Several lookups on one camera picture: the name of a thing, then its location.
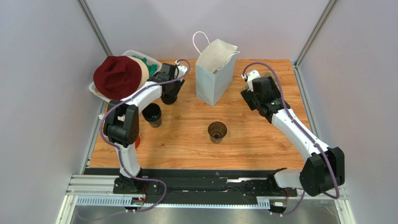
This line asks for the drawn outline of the stack of black cups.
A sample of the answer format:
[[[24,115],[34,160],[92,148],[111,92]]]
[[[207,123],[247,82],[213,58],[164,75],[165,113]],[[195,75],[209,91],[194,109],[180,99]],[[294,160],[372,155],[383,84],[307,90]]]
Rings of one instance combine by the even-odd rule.
[[[143,109],[142,115],[152,127],[159,127],[162,124],[162,111],[158,104],[150,103]]]

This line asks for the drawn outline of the brown coffee cup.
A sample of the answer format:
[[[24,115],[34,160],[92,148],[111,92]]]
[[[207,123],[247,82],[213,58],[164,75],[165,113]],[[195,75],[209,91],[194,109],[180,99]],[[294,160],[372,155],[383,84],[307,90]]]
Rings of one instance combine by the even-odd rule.
[[[207,131],[213,143],[220,143],[227,134],[227,127],[224,123],[215,121],[208,126]]]

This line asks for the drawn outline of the white paper bag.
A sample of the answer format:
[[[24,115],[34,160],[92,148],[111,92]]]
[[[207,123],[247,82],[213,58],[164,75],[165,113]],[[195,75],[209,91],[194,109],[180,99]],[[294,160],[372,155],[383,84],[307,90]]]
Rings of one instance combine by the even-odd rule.
[[[207,35],[204,36],[208,45],[201,51],[195,44],[197,34],[205,33],[197,31],[192,37],[192,43],[199,52],[195,64],[196,97],[215,106],[232,83],[236,57],[240,51],[237,46],[220,39],[210,42]]]

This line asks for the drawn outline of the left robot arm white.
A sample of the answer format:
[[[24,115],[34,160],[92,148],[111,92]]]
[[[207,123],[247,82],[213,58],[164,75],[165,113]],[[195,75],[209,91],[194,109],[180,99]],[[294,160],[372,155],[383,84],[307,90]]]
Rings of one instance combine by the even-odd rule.
[[[163,64],[161,70],[132,95],[122,100],[112,100],[108,111],[101,119],[100,136],[107,144],[116,149],[120,164],[121,179],[143,182],[141,166],[137,160],[135,143],[139,137],[139,115],[154,100],[174,98],[178,95],[184,78],[189,74],[191,65],[183,66],[177,60],[173,65]]]

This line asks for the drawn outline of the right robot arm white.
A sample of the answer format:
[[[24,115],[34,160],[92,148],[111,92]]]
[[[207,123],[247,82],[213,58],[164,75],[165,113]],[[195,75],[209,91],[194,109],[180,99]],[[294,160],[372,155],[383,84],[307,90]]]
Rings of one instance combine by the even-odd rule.
[[[303,189],[310,196],[338,189],[345,182],[345,155],[319,140],[282,100],[272,77],[245,77],[241,95],[251,110],[257,110],[294,145],[305,161],[302,170],[281,168],[269,179],[278,188]]]

